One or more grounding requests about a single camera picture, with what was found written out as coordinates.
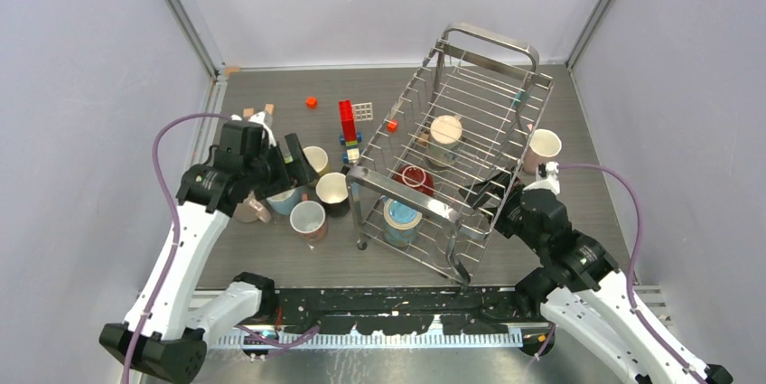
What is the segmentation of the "black mug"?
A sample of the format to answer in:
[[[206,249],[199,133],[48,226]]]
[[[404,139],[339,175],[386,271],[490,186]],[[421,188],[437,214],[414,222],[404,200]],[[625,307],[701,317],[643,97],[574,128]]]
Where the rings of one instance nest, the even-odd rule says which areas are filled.
[[[315,187],[316,196],[329,217],[344,217],[350,211],[350,198],[344,173],[327,173]]]

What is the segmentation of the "iridescent pink mug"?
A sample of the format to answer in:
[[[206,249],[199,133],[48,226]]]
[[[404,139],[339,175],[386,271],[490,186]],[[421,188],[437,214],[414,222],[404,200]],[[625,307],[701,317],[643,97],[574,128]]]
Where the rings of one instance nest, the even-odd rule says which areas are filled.
[[[268,223],[272,220],[272,215],[267,206],[257,200],[251,192],[242,203],[236,206],[233,219],[242,223],[253,223],[256,221]]]

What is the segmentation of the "cream mug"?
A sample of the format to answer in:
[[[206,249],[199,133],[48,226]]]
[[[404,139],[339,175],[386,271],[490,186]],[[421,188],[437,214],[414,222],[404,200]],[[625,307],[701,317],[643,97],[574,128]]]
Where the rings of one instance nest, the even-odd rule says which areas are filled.
[[[425,150],[427,161],[439,168],[453,166],[462,142],[462,133],[461,116],[442,115],[434,119],[428,130],[429,142]]]

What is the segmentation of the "pink faceted mug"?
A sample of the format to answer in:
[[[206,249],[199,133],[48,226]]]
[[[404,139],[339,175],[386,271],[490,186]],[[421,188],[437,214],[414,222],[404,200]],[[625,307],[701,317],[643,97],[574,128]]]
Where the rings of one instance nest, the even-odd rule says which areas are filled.
[[[528,149],[523,157],[522,170],[534,174],[540,164],[555,159],[563,147],[559,136],[548,129],[534,130],[528,139]]]

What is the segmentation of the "light blue faceted mug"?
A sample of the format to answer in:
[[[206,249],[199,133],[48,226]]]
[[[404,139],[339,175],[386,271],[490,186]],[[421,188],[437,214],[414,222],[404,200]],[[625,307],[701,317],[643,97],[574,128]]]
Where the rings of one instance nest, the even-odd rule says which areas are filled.
[[[293,208],[303,201],[304,194],[305,188],[300,186],[268,197],[266,198],[266,202],[274,212],[280,215],[289,216]]]

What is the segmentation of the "salmon pink mug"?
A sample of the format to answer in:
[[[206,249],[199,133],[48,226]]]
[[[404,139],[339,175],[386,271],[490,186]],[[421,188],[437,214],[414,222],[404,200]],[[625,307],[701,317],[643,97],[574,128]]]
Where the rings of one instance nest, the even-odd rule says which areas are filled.
[[[323,240],[328,231],[327,215],[317,201],[302,201],[291,211],[289,222],[292,229],[306,242]]]

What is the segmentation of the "dark red mug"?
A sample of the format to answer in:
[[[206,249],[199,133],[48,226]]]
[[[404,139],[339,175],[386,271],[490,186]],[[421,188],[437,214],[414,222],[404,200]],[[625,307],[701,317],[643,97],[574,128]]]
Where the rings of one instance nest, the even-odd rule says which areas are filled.
[[[434,197],[434,177],[423,167],[406,164],[392,173],[392,178],[428,197]]]

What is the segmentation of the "yellow mug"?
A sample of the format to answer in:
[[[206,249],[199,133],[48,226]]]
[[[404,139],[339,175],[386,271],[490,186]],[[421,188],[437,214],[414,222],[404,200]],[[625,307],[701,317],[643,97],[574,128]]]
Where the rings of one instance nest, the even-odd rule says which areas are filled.
[[[319,146],[307,146],[303,149],[304,155],[319,177],[324,176],[330,170],[330,159],[326,151]]]

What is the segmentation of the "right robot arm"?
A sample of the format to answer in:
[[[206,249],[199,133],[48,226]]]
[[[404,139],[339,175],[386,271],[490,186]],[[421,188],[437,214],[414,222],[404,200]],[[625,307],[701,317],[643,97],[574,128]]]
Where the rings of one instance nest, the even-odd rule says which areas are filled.
[[[558,200],[556,173],[530,185],[499,173],[460,191],[473,209],[498,197],[488,210],[494,229],[520,238],[540,266],[517,283],[518,314],[542,317],[576,338],[624,383],[731,383],[722,365],[707,363],[687,349],[628,287],[616,260],[600,242],[575,229]]]

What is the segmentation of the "blue butterfly mug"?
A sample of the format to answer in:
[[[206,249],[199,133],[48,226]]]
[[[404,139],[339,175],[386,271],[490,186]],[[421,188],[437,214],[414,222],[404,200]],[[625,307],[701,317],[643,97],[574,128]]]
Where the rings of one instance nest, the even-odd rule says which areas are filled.
[[[421,212],[405,204],[387,199],[383,207],[384,240],[396,248],[412,245],[417,236],[417,229],[423,219]]]

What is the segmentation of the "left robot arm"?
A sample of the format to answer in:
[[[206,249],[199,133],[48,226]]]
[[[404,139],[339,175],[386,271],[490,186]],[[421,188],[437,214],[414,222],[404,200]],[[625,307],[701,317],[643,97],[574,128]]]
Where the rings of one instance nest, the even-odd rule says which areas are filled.
[[[172,216],[168,236],[144,288],[126,316],[107,323],[99,344],[131,373],[191,383],[201,371],[209,345],[250,319],[269,323],[278,307],[272,279],[250,272],[196,312],[189,309],[201,272],[235,209],[246,198],[264,200],[318,178],[295,133],[285,136],[283,151],[262,123],[225,118],[217,142],[204,161],[183,175],[171,193],[156,166],[155,174]]]

